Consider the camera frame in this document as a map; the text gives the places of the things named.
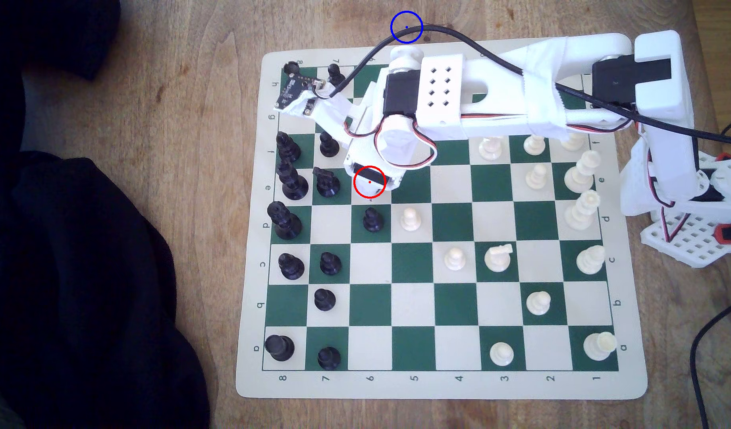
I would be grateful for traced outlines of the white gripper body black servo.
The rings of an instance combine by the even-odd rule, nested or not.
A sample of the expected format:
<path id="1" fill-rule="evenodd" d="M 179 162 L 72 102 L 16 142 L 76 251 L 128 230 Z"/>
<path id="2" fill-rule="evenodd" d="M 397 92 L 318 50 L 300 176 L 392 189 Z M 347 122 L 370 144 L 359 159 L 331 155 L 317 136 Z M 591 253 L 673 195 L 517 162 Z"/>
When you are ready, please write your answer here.
<path id="1" fill-rule="evenodd" d="M 360 104 L 350 111 L 351 130 L 363 134 L 373 131 L 383 119 L 384 90 L 387 79 L 370 83 Z M 379 133 L 353 138 L 344 161 L 348 174 L 355 178 L 356 188 L 365 196 L 394 191 L 400 187 L 407 170 L 417 170 L 428 158 L 428 144 L 420 141 L 413 130 L 413 120 L 393 115 L 381 125 Z"/>

